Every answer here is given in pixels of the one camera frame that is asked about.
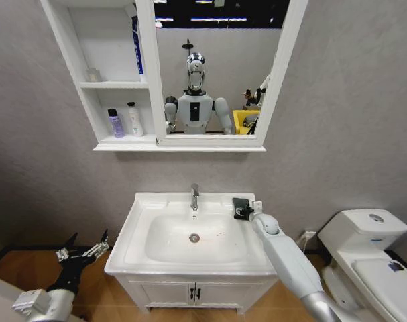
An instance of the wall outlet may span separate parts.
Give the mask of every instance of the wall outlet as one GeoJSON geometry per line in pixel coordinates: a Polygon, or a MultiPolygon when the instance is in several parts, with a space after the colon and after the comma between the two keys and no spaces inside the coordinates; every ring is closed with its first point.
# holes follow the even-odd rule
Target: wall outlet
{"type": "Polygon", "coordinates": [[[316,231],[307,231],[305,230],[301,235],[299,239],[304,239],[304,240],[309,240],[310,238],[314,237],[316,235],[316,231]]]}

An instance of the mirror frame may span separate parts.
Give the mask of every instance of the mirror frame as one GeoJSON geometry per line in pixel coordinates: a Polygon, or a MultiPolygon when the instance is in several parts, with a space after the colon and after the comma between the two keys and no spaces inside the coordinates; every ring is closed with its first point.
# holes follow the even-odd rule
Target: mirror frame
{"type": "Polygon", "coordinates": [[[277,48],[275,48],[274,62],[270,72],[265,99],[261,106],[261,113],[255,135],[241,136],[237,134],[167,134],[164,117],[164,99],[162,92],[162,78],[160,74],[160,60],[156,37],[154,2],[152,0],[136,0],[141,32],[142,49],[146,76],[150,91],[152,115],[159,146],[187,146],[193,147],[254,147],[249,150],[265,151],[264,139],[269,128],[270,120],[278,101],[280,89],[284,82],[288,63],[296,43],[297,35],[302,24],[308,0],[290,0],[284,25],[277,48]]]}

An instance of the white sink basin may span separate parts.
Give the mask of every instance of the white sink basin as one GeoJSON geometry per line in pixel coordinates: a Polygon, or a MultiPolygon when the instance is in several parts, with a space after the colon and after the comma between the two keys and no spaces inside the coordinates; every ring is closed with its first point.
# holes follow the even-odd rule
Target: white sink basin
{"type": "Polygon", "coordinates": [[[240,261],[246,257],[241,230],[230,215],[156,217],[148,229],[145,252],[153,260],[194,264],[240,261]],[[190,234],[200,238],[190,241],[190,234]]]}
{"type": "Polygon", "coordinates": [[[190,193],[137,193],[109,256],[109,274],[274,273],[248,221],[233,218],[233,197],[201,193],[198,210],[190,193]],[[196,237],[192,242],[190,235],[196,237]]]}

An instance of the purple bottle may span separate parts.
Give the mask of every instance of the purple bottle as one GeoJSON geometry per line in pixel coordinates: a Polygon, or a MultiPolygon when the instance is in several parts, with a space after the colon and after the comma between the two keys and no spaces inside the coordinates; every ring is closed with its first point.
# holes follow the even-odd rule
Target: purple bottle
{"type": "Polygon", "coordinates": [[[114,131],[114,136],[116,138],[122,138],[124,134],[123,125],[121,124],[121,120],[118,117],[116,109],[108,109],[109,114],[109,121],[112,125],[112,130],[114,131]]]}

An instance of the white bottle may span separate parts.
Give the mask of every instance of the white bottle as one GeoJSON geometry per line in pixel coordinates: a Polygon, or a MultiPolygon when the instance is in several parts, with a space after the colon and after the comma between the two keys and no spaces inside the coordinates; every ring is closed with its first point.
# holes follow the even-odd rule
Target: white bottle
{"type": "Polygon", "coordinates": [[[139,111],[135,106],[135,102],[128,102],[127,105],[129,106],[129,115],[131,120],[131,131],[134,136],[142,136],[143,135],[143,127],[141,121],[139,120],[139,111]]]}

